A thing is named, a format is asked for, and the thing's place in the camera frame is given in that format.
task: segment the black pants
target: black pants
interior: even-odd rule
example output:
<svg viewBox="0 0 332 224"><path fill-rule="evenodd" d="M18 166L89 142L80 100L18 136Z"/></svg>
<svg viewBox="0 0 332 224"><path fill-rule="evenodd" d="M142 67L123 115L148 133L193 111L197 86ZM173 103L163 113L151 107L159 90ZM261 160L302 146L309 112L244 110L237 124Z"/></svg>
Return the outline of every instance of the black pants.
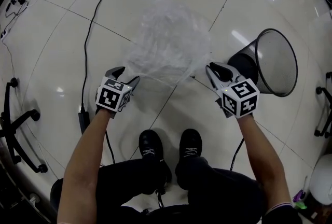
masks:
<svg viewBox="0 0 332 224"><path fill-rule="evenodd" d="M256 181L236 172L213 169L202 157L184 159L175 170L179 186L188 190L189 205L158 209L150 216L122 206L136 195L152 194L162 187L166 179L165 166L163 162L142 158L100 168L96 190L98 223L110 222L111 215L113 220L116 215L121 220L161 218L161 215L160 220L179 215L195 220L212 217L225 223L229 220L257 223L262 216L264 195ZM61 190L62 179L57 180L51 190L51 204L56 210Z"/></svg>

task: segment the pant leg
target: pant leg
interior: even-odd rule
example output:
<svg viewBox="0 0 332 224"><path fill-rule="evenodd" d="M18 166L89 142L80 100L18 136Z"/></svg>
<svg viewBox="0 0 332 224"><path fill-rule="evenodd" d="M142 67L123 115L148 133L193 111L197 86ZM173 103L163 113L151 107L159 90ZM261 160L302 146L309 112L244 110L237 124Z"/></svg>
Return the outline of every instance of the pant leg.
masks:
<svg viewBox="0 0 332 224"><path fill-rule="evenodd" d="M203 213L235 223L257 223L262 216L264 193L245 175L214 169L202 157L182 160L175 173L179 186L189 191L189 204Z"/></svg>
<svg viewBox="0 0 332 224"><path fill-rule="evenodd" d="M112 164L99 169L96 201L98 211L109 213L130 199L143 194L152 194L166 181L164 162L142 158ZM58 211L63 179L57 180L51 190L51 205Z"/></svg>

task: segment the chair wheel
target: chair wheel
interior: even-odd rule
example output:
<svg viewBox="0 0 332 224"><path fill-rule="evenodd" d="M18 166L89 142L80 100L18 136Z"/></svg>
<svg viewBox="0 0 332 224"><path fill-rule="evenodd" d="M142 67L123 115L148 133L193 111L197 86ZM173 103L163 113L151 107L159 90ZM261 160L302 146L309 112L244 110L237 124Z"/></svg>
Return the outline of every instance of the chair wheel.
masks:
<svg viewBox="0 0 332 224"><path fill-rule="evenodd" d="M314 133L315 136L321 136L321 132L319 130L315 130L315 133Z"/></svg>
<svg viewBox="0 0 332 224"><path fill-rule="evenodd" d="M16 88L19 85L19 83L17 82L17 79L14 77L10 80L10 83L13 88Z"/></svg>
<svg viewBox="0 0 332 224"><path fill-rule="evenodd" d="M14 163L14 164L20 163L21 161L22 161L22 159L21 159L20 156L15 156L15 157L13 158L13 163Z"/></svg>
<svg viewBox="0 0 332 224"><path fill-rule="evenodd" d="M48 171L48 168L45 164L39 165L38 169L39 169L40 173L47 173L47 171Z"/></svg>
<svg viewBox="0 0 332 224"><path fill-rule="evenodd" d="M316 94L319 95L322 93L322 88L321 87L317 87L316 88Z"/></svg>
<svg viewBox="0 0 332 224"><path fill-rule="evenodd" d="M33 113L31 115L31 118L36 122L40 119L40 113L36 109L33 109L32 111Z"/></svg>

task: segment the black and white pattern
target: black and white pattern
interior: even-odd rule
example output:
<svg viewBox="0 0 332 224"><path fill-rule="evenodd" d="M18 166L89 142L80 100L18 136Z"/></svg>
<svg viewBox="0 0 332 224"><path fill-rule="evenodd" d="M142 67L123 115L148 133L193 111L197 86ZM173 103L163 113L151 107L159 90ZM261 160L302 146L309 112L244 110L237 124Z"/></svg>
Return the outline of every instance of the black and white pattern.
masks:
<svg viewBox="0 0 332 224"><path fill-rule="evenodd" d="M241 111L240 111L241 116L256 109L256 104L257 104L257 96L253 96L250 99L241 102Z"/></svg>
<svg viewBox="0 0 332 224"><path fill-rule="evenodd" d="M120 105L119 105L119 108L125 106L125 104L128 101L129 96L130 96L130 90L123 95L122 100L121 100Z"/></svg>
<svg viewBox="0 0 332 224"><path fill-rule="evenodd" d="M237 102L231 97L223 93L223 106L225 109L229 110L232 114L237 114Z"/></svg>
<svg viewBox="0 0 332 224"><path fill-rule="evenodd" d="M117 89L119 91L122 91L124 84L117 82L113 79L108 79L105 83L106 86L109 86L111 88Z"/></svg>
<svg viewBox="0 0 332 224"><path fill-rule="evenodd" d="M231 86L231 88L240 99L256 92L247 81Z"/></svg>
<svg viewBox="0 0 332 224"><path fill-rule="evenodd" d="M115 109L116 105L118 103L119 97L120 97L120 94L118 94L112 90L103 88L101 91L98 103L100 103L106 107Z"/></svg>

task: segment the shoelace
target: shoelace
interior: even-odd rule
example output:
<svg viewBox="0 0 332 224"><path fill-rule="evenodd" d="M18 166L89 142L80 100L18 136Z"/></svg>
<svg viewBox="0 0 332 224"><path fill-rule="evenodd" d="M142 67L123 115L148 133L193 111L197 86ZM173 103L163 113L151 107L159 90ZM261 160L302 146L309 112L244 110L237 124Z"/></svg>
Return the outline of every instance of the shoelace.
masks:
<svg viewBox="0 0 332 224"><path fill-rule="evenodd" d="M152 149L152 148L150 148L150 149L146 149L146 150L143 150L143 155L145 156L145 155L147 155L147 154L152 154L152 155L156 155L155 154L155 151Z"/></svg>
<svg viewBox="0 0 332 224"><path fill-rule="evenodd" d="M197 148L186 148L184 158L197 155Z"/></svg>

